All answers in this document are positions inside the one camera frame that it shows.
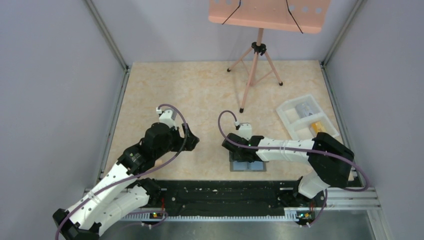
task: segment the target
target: white wall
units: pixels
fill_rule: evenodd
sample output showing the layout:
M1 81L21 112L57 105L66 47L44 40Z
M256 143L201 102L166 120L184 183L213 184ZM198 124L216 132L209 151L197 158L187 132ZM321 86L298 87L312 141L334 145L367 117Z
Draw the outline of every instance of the white wall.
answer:
M355 2L333 0L319 34L265 30L263 42L270 56L323 60ZM94 3L127 63L236 60L257 39L255 28L209 22L208 0Z
M395 239L422 239L424 1L369 0L328 66Z
M0 3L0 239L51 240L97 176L123 78L82 0Z

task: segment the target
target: gray floor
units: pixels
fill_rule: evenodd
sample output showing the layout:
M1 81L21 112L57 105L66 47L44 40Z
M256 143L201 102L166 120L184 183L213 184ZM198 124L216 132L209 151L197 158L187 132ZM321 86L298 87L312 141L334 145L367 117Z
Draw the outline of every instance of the gray floor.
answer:
M117 222L101 240L374 240L368 216L326 211L312 228L292 222L165 222L149 230Z

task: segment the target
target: yellow object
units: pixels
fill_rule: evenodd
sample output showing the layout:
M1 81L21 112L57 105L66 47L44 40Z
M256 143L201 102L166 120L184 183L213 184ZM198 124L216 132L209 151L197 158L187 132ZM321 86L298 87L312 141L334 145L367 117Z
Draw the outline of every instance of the yellow object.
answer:
M323 126L321 121L316 121L316 122L312 123L310 126L315 131L316 134L319 133L319 132L323 132L323 133L327 132L326 128Z

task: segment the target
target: marble-patterned surface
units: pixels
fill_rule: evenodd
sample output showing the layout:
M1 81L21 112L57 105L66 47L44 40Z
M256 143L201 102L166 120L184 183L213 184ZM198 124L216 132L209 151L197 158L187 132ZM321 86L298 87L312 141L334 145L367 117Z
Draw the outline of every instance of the marble-patterned surface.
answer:
M286 100L312 94L338 130L330 97L318 61L275 61L284 83L279 86L270 74L249 90L244 113L239 113L248 75L239 63L227 72L230 62L160 62L134 63L105 171L109 171L123 150L145 134L158 121L155 108L162 103L176 106L187 120L191 131L200 138L196 149L183 152L168 166L151 173L162 180L297 180L311 171L296 162L269 162L266 172L230 172L228 151L221 143L218 115L231 110L240 122L249 122L254 135L285 140L290 136L275 109ZM257 79L271 70L260 61ZM224 115L225 133L235 132L232 117ZM167 153L162 161L174 153Z

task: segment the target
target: tripod leg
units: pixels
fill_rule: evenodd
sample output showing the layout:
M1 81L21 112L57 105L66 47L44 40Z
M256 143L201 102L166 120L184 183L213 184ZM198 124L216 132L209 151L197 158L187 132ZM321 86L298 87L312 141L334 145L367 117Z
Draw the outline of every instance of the tripod leg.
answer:
M226 71L230 72L231 69L233 69L238 63L240 63L240 61L243 60L246 57L246 55L248 55L252 50L253 50L253 48L249 47L249 49L245 53L243 53L243 55L241 55L241 57L237 61L235 61L235 63L233 63L233 65L231 65L229 68L227 68Z
M281 81L280 75L278 74L278 72L277 72L277 70L276 70L276 67L274 66L273 61L271 60L270 55L268 54L268 52L265 52L265 56L266 56L266 59L268 59L268 63L269 63L269 65L271 65L271 68L272 68L272 71L273 71L273 72L274 72L274 74L275 74L275 77L276 77L276 78L277 78L277 80L278 80L278 84L279 84L280 86L282 86L282 85L283 85L283 82Z
M256 74L256 66L258 64L258 53L256 52L253 57L252 67L250 68L249 79L247 81L246 89L244 90L243 101L241 102L240 113L243 113L245 110L246 98L248 96L249 88L251 86L251 82Z

